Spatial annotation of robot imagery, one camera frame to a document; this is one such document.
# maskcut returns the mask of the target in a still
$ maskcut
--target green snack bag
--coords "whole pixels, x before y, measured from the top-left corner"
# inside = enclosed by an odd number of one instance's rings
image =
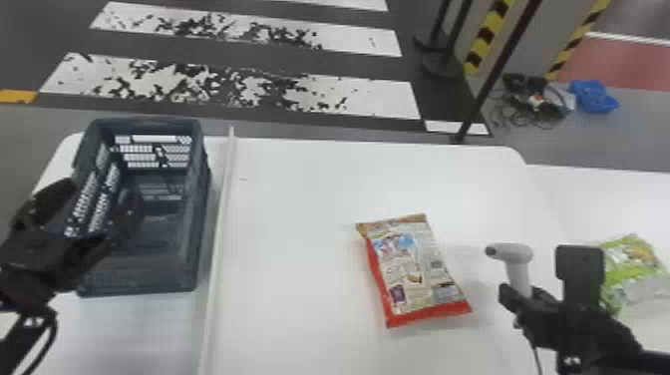
[[[627,305],[670,298],[670,274],[653,247],[637,234],[598,245],[605,254],[605,283],[600,303],[612,315]]]

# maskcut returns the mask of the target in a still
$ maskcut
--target yellow and black striped pole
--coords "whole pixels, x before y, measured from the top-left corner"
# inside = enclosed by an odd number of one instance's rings
[[[553,64],[551,64],[551,68],[549,68],[549,72],[544,76],[547,78],[549,81],[553,81],[558,77],[558,73],[560,73],[560,70],[563,69],[563,66],[567,61],[572,57],[572,53],[574,53],[575,48],[579,46],[579,43],[581,43],[582,40],[584,40],[584,36],[586,33],[588,33],[591,28],[593,27],[593,24],[595,21],[600,17],[602,12],[607,8],[611,0],[596,0],[595,4],[591,7],[591,10],[588,11],[588,16],[586,17],[586,20],[577,27],[577,30],[572,33],[572,36],[570,37],[570,40],[567,42],[567,45],[563,50],[558,54],[556,59],[553,61]]]
[[[489,54],[491,43],[496,34],[503,28],[504,17],[514,4],[514,0],[496,0],[491,5],[487,17],[482,23],[480,32],[477,34],[475,43],[466,57],[464,69],[468,74],[476,74],[480,70],[480,65],[484,58]]]

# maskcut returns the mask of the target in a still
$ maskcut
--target red floor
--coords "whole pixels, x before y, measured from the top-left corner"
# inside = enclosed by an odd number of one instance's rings
[[[605,86],[670,92],[670,47],[584,39],[558,81],[600,80]]]

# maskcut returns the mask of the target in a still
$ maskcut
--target snack bag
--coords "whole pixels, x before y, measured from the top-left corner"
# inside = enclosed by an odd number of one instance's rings
[[[612,315],[626,305],[670,297],[670,274],[653,247],[628,234],[598,245],[605,255],[605,283],[600,302]]]
[[[438,252],[426,216],[358,223],[388,328],[472,311]]]

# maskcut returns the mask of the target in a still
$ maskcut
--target black metal pole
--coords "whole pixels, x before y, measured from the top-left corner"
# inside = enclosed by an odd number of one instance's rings
[[[525,29],[528,28],[528,25],[530,24],[532,17],[537,12],[537,9],[539,8],[539,5],[541,3],[542,0],[528,1],[528,4],[525,6],[525,9],[523,9],[523,13],[521,14],[521,17],[516,23],[516,26],[514,27],[514,30],[511,32],[511,35],[509,36],[507,43],[505,43],[504,47],[502,48],[501,55],[496,60],[496,63],[494,64],[494,67],[491,69],[489,76],[484,81],[484,85],[482,86],[482,89],[480,90],[480,93],[477,95],[477,99],[475,100],[475,105],[468,113],[466,119],[461,123],[461,128],[459,129],[459,132],[456,133],[456,135],[452,138],[453,143],[461,144],[463,140],[466,138],[466,134],[470,130],[473,121],[480,114],[484,102],[489,97],[491,90],[494,88],[494,85],[496,84],[498,78],[501,76],[501,73],[503,72],[504,66],[507,64],[509,57],[514,52],[514,49],[518,45],[518,42],[521,40],[521,37],[525,32]]]
[[[415,44],[424,51],[442,51],[447,46],[447,35],[442,31],[452,0],[442,0],[438,16],[431,28],[422,28],[414,35]]]
[[[473,6],[473,0],[463,0],[461,4],[461,9],[459,9],[459,15],[456,16],[456,21],[454,21],[454,27],[452,27],[452,32],[449,34],[449,43],[447,44],[447,49],[442,53],[442,61],[448,61],[454,54],[454,47],[456,47],[456,42],[461,36],[461,31],[463,31],[463,25],[466,24],[466,18],[470,12],[470,8]]]
[[[440,9],[438,10],[438,18],[435,19],[433,23],[433,28],[431,29],[431,42],[435,42],[442,31],[442,25],[445,24],[445,18],[447,17],[447,11],[449,10],[449,5],[452,3],[452,0],[442,0],[440,4]]]
[[[463,0],[459,14],[454,21],[452,32],[449,34],[449,41],[445,51],[441,54],[431,54],[424,57],[422,60],[422,68],[424,72],[432,77],[454,80],[463,76],[463,65],[454,58],[454,48],[456,42],[461,36],[461,31],[470,13],[470,8],[473,6],[474,0]]]

